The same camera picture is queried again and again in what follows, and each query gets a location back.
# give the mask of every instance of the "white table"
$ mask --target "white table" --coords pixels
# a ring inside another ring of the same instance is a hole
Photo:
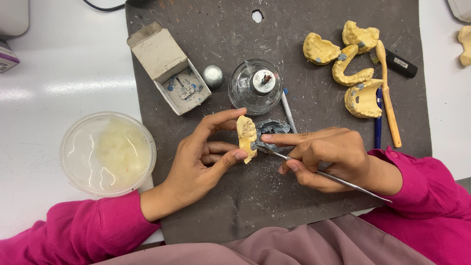
[[[30,6],[29,30],[8,41],[21,63],[0,75],[0,239],[45,220],[58,202],[96,199],[60,167],[60,140],[74,121],[105,110],[141,119],[124,10],[100,13],[81,0]],[[455,179],[470,177],[471,67],[457,63],[463,24],[443,0],[420,0],[420,18],[433,155]]]

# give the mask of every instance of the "fingernail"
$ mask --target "fingernail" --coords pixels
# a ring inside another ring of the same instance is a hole
[[[245,155],[242,152],[236,153],[234,156],[237,160],[245,159]]]
[[[296,172],[298,171],[298,166],[296,164],[289,164],[288,167],[293,171]]]

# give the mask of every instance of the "blue pen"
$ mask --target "blue pen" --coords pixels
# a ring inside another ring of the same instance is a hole
[[[381,108],[382,103],[382,90],[381,87],[376,90],[376,104],[378,107]],[[381,149],[381,127],[382,127],[382,120],[381,116],[374,119],[374,148]]]

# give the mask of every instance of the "metal ball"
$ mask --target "metal ball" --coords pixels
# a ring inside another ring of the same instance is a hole
[[[201,74],[204,82],[210,89],[219,88],[222,85],[224,75],[222,69],[217,65],[208,65]]]

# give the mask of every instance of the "hand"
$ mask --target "hand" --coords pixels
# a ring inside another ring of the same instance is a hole
[[[324,193],[341,192],[352,188],[334,182],[315,172],[319,162],[331,163],[325,171],[369,191],[394,195],[402,187],[401,172],[392,164],[366,153],[363,140],[356,131],[329,127],[318,132],[301,134],[264,134],[265,143],[277,146],[296,146],[278,171],[293,170],[298,182]]]
[[[246,108],[240,108],[207,115],[180,142],[167,179],[140,194],[142,214],[148,221],[170,215],[203,198],[230,167],[248,157],[235,144],[207,142],[219,130],[237,130],[234,119],[246,112]]]

